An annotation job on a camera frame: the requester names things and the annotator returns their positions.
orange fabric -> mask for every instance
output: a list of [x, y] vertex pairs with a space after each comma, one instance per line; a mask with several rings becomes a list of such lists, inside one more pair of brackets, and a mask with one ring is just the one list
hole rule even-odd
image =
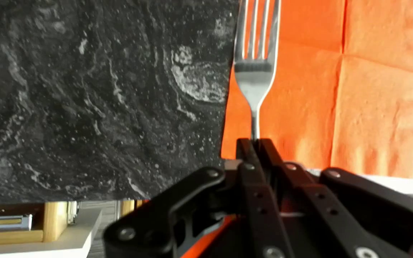
[[[260, 138], [306, 168], [413, 177], [413, 0], [285, 0]], [[249, 137], [233, 72], [220, 157]]]

clamp jaw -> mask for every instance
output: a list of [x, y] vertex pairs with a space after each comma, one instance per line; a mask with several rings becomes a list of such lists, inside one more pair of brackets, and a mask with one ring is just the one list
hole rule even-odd
[[104, 231], [107, 258], [413, 257], [413, 198], [338, 168], [312, 177], [269, 140], [236, 143], [235, 171], [202, 168]]

orange paper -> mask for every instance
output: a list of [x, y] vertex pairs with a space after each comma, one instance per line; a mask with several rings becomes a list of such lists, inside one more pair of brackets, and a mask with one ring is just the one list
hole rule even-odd
[[348, 0], [345, 55], [413, 72], [413, 0]]
[[413, 177], [413, 72], [344, 58], [331, 165]]
[[[306, 168], [411, 178], [413, 0], [286, 0], [279, 39], [260, 138]], [[249, 131], [232, 72], [220, 157]]]

metal fork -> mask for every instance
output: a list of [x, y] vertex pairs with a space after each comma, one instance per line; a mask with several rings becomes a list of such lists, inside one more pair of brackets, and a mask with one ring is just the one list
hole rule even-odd
[[248, 6], [249, 0], [242, 0], [239, 6], [239, 15], [235, 32], [235, 54], [233, 54], [233, 69], [238, 88], [245, 97], [250, 108], [250, 137], [259, 140], [259, 110], [269, 92], [276, 71], [278, 59], [278, 36], [279, 36], [279, 16], [281, 5], [279, 0], [273, 0], [273, 14], [270, 18], [269, 41], [266, 39], [266, 22], [269, 14], [269, 2], [263, 0], [263, 14], [260, 19], [260, 38], [256, 42], [256, 26], [258, 26], [258, 2], [253, 0], [250, 15], [250, 35], [248, 41], [248, 52], [245, 54], [245, 32], [248, 24]]

black marble slab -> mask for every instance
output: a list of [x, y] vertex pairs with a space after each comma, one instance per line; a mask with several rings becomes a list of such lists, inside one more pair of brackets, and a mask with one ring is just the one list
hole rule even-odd
[[0, 0], [0, 204], [219, 165], [236, 0]]

